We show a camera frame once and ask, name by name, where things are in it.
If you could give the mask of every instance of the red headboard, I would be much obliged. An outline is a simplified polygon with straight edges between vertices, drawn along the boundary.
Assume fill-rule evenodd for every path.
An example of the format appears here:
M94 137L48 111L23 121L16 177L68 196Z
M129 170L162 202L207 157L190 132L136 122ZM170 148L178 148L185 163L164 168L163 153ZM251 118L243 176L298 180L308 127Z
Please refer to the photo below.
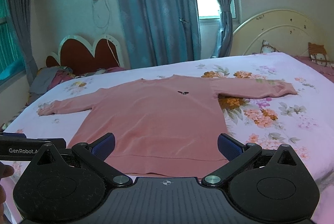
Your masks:
M74 75L95 72L98 69L124 67L119 42L110 35L100 36L93 46L78 35L65 37L59 45L58 54L46 58L46 66L68 66Z

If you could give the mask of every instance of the mattress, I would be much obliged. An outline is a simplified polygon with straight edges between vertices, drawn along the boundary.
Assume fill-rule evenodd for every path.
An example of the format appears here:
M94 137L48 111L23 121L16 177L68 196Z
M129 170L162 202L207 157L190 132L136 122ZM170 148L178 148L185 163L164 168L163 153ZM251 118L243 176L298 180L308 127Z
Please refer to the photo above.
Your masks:
M284 53L207 59L69 80L27 107L6 132L23 132L28 138L64 138L69 143L89 111L39 117L37 112L40 108L54 100L92 93L99 88L140 78L163 79L173 74L205 78L282 79L292 83L298 95L266 99L221 98L222 116L225 116L228 134L242 143L255 142L264 149L276 149L282 143L290 144L321 190L313 220L320 224L332 223L334 84ZM12 177L1 180L9 193L28 162L4 163L15 168ZM8 194L6 204L12 219L19 222L21 218L11 194Z

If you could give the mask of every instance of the headboard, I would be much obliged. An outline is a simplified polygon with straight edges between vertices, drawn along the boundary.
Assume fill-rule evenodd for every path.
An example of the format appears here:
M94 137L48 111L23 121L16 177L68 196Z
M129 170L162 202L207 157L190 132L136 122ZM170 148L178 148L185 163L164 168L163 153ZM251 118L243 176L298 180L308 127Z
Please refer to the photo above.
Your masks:
M324 39L307 16L287 9L270 10L235 30L230 56L259 53L263 40L289 55L308 56L308 42L323 44Z
M58 48L46 58L46 66L68 66L73 74L82 75L98 69L124 67L120 43L110 35L98 37L93 45L78 35L65 37Z

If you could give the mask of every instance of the blue pillow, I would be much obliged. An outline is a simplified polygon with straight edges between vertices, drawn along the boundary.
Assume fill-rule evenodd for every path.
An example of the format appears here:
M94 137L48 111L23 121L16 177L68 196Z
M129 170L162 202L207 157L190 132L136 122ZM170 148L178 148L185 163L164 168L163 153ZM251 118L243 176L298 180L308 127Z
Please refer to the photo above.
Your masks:
M0 73L0 80L4 80L11 76L12 74L24 70L24 63L22 59L17 59L12 62L4 71Z

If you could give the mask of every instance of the human hand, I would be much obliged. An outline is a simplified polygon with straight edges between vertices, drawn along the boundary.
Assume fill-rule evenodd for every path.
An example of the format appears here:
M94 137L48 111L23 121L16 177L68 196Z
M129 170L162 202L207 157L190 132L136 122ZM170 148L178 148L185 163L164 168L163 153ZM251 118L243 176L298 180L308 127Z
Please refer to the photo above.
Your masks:
M14 168L10 165L4 165L0 162L0 167L4 166L3 174L0 174L0 178L6 178L14 174ZM3 213L4 213L4 205L3 203L6 201L6 193L4 188L0 185L0 224L4 223Z

